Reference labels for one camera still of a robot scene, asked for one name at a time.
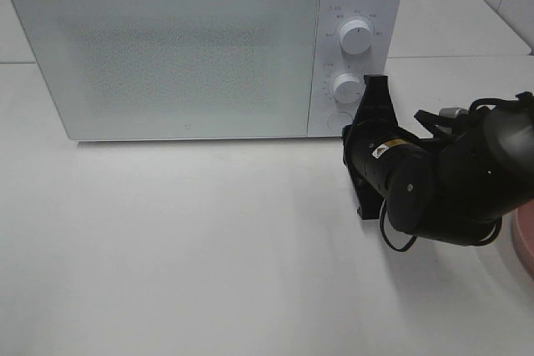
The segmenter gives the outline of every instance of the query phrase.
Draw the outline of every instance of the yellow label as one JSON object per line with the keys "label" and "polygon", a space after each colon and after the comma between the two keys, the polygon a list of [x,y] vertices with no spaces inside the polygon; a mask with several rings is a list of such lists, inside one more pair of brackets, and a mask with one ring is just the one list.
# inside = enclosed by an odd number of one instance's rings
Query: yellow label
{"label": "yellow label", "polygon": [[380,158],[385,152],[394,148],[395,146],[408,144],[404,139],[391,139],[390,141],[384,142],[379,145],[375,150],[373,150],[373,156],[375,158]]}

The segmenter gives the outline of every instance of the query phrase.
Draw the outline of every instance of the power knob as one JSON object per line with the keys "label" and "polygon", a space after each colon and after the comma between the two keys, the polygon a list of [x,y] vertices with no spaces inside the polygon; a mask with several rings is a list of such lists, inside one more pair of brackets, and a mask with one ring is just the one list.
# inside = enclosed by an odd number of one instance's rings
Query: power knob
{"label": "power knob", "polygon": [[363,93],[364,85],[354,74],[341,74],[332,82],[331,93],[339,103],[354,103]]}
{"label": "power knob", "polygon": [[375,33],[370,22],[355,17],[341,25],[339,30],[341,47],[348,54],[360,54],[369,48]]}

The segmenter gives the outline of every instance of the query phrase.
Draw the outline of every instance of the cable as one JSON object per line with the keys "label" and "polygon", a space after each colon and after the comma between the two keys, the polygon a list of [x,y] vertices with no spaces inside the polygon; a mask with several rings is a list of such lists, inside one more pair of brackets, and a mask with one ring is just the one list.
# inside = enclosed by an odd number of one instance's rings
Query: cable
{"label": "cable", "polygon": [[384,242],[387,244],[387,246],[389,246],[396,252],[405,252],[406,250],[410,249],[413,246],[413,244],[417,240],[417,237],[415,236],[411,237],[408,243],[404,245],[402,248],[396,248],[395,246],[393,246],[393,243],[390,242],[390,240],[387,238],[387,235],[385,234],[384,224],[385,224],[386,211],[387,211],[387,204],[386,204],[386,201],[384,200],[384,202],[382,203],[382,207],[380,208],[380,232],[382,233],[382,238],[384,239]]}
{"label": "cable", "polygon": [[505,110],[521,110],[534,107],[534,97],[532,93],[523,92],[516,95],[517,100],[504,100],[498,98],[477,99],[471,103],[469,114],[474,113],[480,106],[496,106]]}
{"label": "cable", "polygon": [[486,239],[482,239],[481,241],[477,243],[473,243],[473,246],[484,246],[489,243],[492,243],[499,236],[499,233],[501,232],[501,228],[502,228],[502,219],[499,219],[499,221],[497,221],[495,225],[493,226],[493,231],[491,231],[490,236],[487,237]]}
{"label": "cable", "polygon": [[440,128],[452,128],[454,118],[438,116],[437,114],[428,113],[425,110],[419,110],[414,117],[419,124],[422,125],[426,131],[434,135],[435,138],[456,139],[456,137],[446,133]]}

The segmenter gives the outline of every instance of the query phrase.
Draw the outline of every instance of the pink object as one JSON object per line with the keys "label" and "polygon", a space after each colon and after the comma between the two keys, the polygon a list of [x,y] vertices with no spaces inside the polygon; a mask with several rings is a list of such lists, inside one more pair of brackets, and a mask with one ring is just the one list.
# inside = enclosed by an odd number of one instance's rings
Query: pink object
{"label": "pink object", "polygon": [[534,201],[516,210],[516,221],[511,226],[511,235],[517,256],[534,277]]}

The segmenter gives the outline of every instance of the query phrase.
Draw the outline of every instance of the white table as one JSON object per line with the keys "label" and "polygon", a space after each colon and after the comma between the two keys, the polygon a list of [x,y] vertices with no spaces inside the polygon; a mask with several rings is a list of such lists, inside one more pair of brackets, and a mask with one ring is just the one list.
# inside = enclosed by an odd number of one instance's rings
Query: white table
{"label": "white table", "polygon": [[[414,128],[419,107],[531,88],[534,58],[387,72]],[[399,255],[357,218],[340,140],[76,144],[36,66],[0,77],[3,354],[531,354],[508,225]]]}
{"label": "white table", "polygon": [[[34,61],[9,0],[0,0],[0,63]],[[390,58],[526,55],[483,0],[401,0]]]}

